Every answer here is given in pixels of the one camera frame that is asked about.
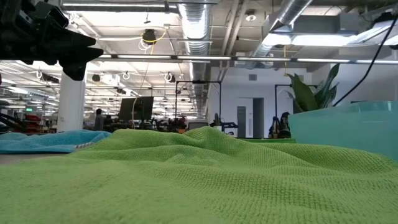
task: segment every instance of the green towel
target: green towel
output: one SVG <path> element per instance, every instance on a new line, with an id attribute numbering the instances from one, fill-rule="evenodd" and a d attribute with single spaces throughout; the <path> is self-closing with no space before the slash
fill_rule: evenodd
<path id="1" fill-rule="evenodd" d="M 120 130 L 67 156 L 0 167 L 0 223 L 397 223 L 398 165 L 212 128 Z"/>

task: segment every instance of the computer monitor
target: computer monitor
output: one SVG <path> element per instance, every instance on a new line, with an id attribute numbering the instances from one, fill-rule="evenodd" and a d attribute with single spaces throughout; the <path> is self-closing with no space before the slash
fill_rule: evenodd
<path id="1" fill-rule="evenodd" d="M 132 119 L 132 106 L 135 98 L 122 99 L 119 119 L 128 121 Z M 153 97 L 139 97 L 134 106 L 134 119 L 152 119 Z"/>

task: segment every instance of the door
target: door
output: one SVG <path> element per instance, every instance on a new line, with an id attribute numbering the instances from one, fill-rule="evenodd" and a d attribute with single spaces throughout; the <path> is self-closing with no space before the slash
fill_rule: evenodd
<path id="1" fill-rule="evenodd" d="M 253 99 L 238 98 L 238 138 L 253 138 Z"/>

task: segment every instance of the black cable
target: black cable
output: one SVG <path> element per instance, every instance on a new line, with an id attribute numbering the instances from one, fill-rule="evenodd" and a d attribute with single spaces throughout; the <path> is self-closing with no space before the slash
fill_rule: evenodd
<path id="1" fill-rule="evenodd" d="M 383 41 L 381 42 L 380 47 L 378 48 L 376 54 L 374 55 L 373 60 L 372 60 L 372 62 L 371 62 L 371 64 L 370 64 L 368 70 L 366 71 L 364 77 L 362 77 L 362 79 L 361 79 L 352 89 L 350 89 L 349 92 L 347 92 L 343 97 L 341 97 L 340 100 L 338 100 L 333 106 L 336 106 L 336 105 L 339 104 L 343 99 L 345 99 L 345 98 L 346 98 L 352 91 L 354 91 L 354 90 L 365 80 L 365 78 L 369 75 L 369 73 L 370 73 L 370 71 L 371 71 L 371 69 L 372 69 L 372 67 L 373 67 L 373 65 L 374 65 L 374 61 L 376 61 L 377 56 L 379 56 L 379 53 L 380 53 L 381 49 L 383 48 L 384 43 L 387 41 L 388 37 L 390 36 L 390 33 L 391 33 L 392 29 L 394 28 L 394 26 L 395 26 L 395 24 L 396 24 L 396 22 L 397 22 L 397 19 L 398 19 L 398 16 L 396 16 L 395 19 L 392 21 L 392 24 L 391 24 L 390 28 L 388 29 L 387 34 L 386 34 L 386 36 L 384 37 Z"/>

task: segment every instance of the ceiling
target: ceiling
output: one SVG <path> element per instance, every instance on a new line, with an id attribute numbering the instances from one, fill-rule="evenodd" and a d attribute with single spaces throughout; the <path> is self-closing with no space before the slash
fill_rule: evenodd
<path id="1" fill-rule="evenodd" d="M 256 20 L 246 21 L 243 19 L 238 32 L 238 38 L 233 45 L 232 53 L 250 52 L 262 42 L 262 25 L 266 15 L 272 14 L 279 9 L 278 0 L 252 0 L 248 3 L 247 9 L 255 9 Z M 328 15 L 334 16 L 341 11 L 351 11 L 355 13 L 365 1 L 317 1 L 314 0 L 303 14 L 305 15 Z M 368 1 L 369 8 L 378 8 L 390 4 L 394 1 Z M 210 26 L 210 54 L 219 55 L 223 46 L 226 33 L 226 25 L 230 19 L 231 9 L 234 0 L 219 0 L 217 5 L 211 7 L 211 26 Z M 70 19 L 71 24 L 68 29 L 94 37 L 97 40 L 95 47 L 102 48 L 107 54 L 185 54 L 185 43 L 182 30 L 182 22 L 177 14 L 166 14 L 160 12 L 64 12 Z M 161 40 L 147 50 L 141 50 L 141 34 L 145 29 L 154 29 L 156 36 Z M 282 48 L 274 47 L 271 53 L 275 57 L 325 57 L 339 52 L 338 47 L 302 47 L 287 45 Z M 306 68 L 310 70 L 314 64 L 307 63 L 275 63 L 274 68 Z M 155 99 L 156 109 L 162 115 L 173 115 L 175 84 L 165 80 L 164 75 L 171 73 L 176 80 L 190 80 L 189 63 L 165 63 L 165 62 L 90 62 L 87 65 L 86 76 L 86 113 L 92 113 L 97 108 L 107 109 L 107 113 L 116 114 L 119 109 L 121 95 L 116 93 L 111 82 L 104 81 L 105 77 L 117 80 L 116 85 L 121 88 L 132 88 L 132 92 L 127 96 L 157 96 Z M 35 62 L 33 65 L 26 65 L 22 62 L 0 62 L 0 73 L 2 78 L 9 80 L 16 85 L 48 85 L 49 83 L 40 81 L 37 71 L 49 74 L 61 81 L 62 68 L 59 65 L 49 66 L 43 62 Z M 103 79 L 94 82 L 92 76 L 100 75 Z M 96 86 L 109 86 L 108 89 L 96 88 Z M 178 108 L 189 116 L 196 116 L 197 110 L 194 101 L 195 96 L 191 84 L 180 85 L 181 94 L 178 96 Z M 57 99 L 59 99 L 59 86 L 53 88 L 28 88 L 38 90 L 48 95 L 54 95 L 56 99 L 47 99 L 53 102 L 52 108 L 48 113 L 57 110 Z M 25 105 L 30 101 L 43 99 L 43 95 L 34 93 L 21 94 L 11 92 L 8 88 L 0 90 L 0 97 L 18 98 L 22 100 L 9 100 L 12 105 Z"/>

